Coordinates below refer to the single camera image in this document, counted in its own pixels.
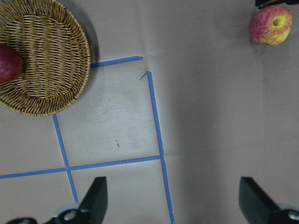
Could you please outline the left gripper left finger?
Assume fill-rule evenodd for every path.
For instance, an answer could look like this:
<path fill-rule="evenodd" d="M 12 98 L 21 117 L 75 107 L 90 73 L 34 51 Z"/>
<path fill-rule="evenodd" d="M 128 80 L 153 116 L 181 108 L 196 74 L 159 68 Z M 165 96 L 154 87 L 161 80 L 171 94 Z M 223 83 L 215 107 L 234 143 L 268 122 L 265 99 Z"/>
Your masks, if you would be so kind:
<path fill-rule="evenodd" d="M 96 177 L 77 208 L 52 217 L 48 224 L 101 224 L 107 212 L 107 179 Z"/>

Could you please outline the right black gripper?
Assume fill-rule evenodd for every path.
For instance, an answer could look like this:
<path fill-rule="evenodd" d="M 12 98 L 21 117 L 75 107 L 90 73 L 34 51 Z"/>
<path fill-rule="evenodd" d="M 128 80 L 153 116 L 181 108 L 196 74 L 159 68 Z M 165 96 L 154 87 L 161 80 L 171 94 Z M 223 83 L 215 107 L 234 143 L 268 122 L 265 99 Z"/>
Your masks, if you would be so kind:
<path fill-rule="evenodd" d="M 298 3 L 299 0 L 255 0 L 255 6 L 258 7 L 258 9 L 280 4 L 297 5 Z"/>

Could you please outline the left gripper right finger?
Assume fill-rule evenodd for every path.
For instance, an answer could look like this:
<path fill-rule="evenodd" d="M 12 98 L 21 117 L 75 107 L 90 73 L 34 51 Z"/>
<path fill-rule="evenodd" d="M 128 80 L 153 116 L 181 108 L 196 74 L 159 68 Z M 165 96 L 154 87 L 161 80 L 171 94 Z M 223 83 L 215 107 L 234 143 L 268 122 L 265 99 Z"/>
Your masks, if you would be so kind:
<path fill-rule="evenodd" d="M 297 224 L 299 210 L 278 206 L 252 177 L 241 177 L 239 207 L 249 224 Z"/>

